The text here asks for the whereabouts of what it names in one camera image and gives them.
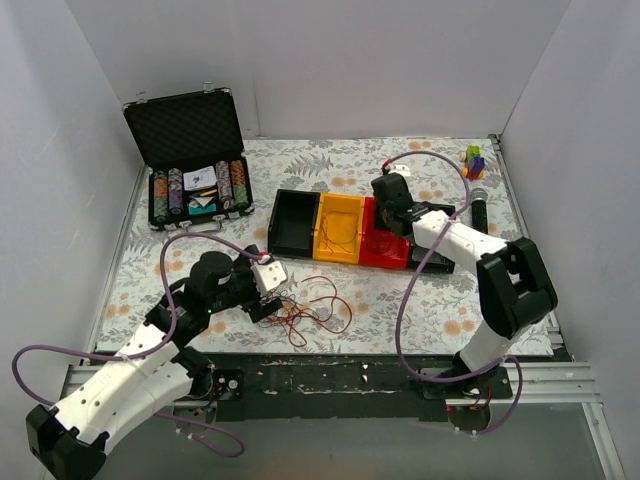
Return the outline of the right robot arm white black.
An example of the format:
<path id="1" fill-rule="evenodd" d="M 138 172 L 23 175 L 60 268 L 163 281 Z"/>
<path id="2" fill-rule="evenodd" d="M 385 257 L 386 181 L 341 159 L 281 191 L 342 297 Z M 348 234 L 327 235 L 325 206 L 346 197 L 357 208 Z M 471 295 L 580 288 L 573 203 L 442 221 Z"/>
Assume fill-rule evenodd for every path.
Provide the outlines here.
<path id="1" fill-rule="evenodd" d="M 409 292 L 397 315 L 396 354 L 412 377 L 453 384 L 475 397 L 489 384 L 488 371 L 506 359 L 511 346 L 558 305 L 558 296 L 536 244 L 525 237 L 507 241 L 471 228 L 430 204 L 417 203 L 405 178 L 384 174 L 371 182 L 376 209 L 393 234 L 425 248 L 424 261 L 438 253 L 476 277 L 482 322 L 454 357 L 446 377 L 429 377 L 411 368 L 402 354 L 400 328 Z"/>

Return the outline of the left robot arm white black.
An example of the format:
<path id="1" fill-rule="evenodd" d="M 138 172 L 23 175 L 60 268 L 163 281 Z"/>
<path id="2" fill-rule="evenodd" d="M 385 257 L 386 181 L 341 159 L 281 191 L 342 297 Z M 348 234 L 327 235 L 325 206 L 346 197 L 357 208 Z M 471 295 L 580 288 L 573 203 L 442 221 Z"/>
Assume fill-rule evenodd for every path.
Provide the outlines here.
<path id="1" fill-rule="evenodd" d="M 213 314 L 239 308 L 257 323 L 282 305 L 270 294 L 287 280 L 282 264 L 203 254 L 169 286 L 127 343 L 74 392 L 26 417 L 29 448 L 56 479 L 92 479 L 133 429 L 175 400 L 214 396 L 217 373 L 191 341 Z"/>

